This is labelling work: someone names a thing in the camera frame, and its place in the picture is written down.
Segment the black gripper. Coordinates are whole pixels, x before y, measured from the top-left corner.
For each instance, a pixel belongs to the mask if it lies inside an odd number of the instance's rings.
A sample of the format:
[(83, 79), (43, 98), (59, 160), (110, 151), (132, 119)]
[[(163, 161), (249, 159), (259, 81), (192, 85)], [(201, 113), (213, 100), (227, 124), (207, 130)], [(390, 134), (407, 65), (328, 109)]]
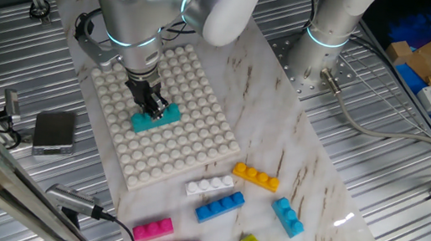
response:
[(167, 109), (167, 101), (158, 95), (162, 87), (159, 76), (157, 74), (137, 75), (132, 72), (126, 72), (126, 74), (128, 76), (126, 87), (133, 95), (135, 103), (141, 107), (141, 112), (148, 113), (150, 110), (151, 118), (154, 121), (160, 120)]

